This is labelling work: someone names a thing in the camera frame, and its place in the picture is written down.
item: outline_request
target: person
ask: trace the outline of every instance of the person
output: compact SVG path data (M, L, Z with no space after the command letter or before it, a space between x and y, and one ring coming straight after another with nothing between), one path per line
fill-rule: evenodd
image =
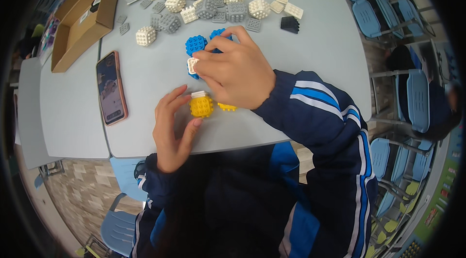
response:
M386 60L387 69L409 70L416 69L411 59L411 53L406 46L398 46ZM406 122L408 117L408 96L406 82L409 75L399 75L399 103L401 113ZM441 141L452 129L457 127L462 118L462 91L458 85L451 85L448 92L435 81L429 82L429 129L425 133L411 130L411 135L429 141Z
M242 26L193 56L216 101L252 110L308 147L315 169L298 184L289 142L190 155L209 119L191 120L177 140L174 114L190 96L175 88L155 108L157 153L136 173L148 199L130 257L363 257L377 180L367 125L348 94L315 72L272 70Z

